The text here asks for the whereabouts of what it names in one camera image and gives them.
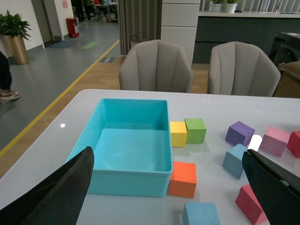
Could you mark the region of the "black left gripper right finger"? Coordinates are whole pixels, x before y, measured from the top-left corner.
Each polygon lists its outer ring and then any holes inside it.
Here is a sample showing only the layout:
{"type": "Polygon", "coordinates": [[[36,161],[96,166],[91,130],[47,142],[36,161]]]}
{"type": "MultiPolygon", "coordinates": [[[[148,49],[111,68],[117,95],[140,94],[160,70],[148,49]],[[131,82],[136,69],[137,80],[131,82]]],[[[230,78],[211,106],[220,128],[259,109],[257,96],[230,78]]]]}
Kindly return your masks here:
{"type": "Polygon", "coordinates": [[[248,182],[271,225],[300,223],[300,178],[255,150],[242,156],[248,182]]]}

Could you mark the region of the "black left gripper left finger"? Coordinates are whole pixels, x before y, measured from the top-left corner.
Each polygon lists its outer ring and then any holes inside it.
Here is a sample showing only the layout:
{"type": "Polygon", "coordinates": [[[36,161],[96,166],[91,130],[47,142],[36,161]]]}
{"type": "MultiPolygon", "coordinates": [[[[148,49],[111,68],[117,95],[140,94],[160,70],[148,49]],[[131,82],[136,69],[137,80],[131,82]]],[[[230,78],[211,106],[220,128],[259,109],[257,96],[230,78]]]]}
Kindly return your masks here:
{"type": "Polygon", "coordinates": [[[90,186],[94,153],[90,146],[1,209],[2,225],[74,225],[90,186]]]}

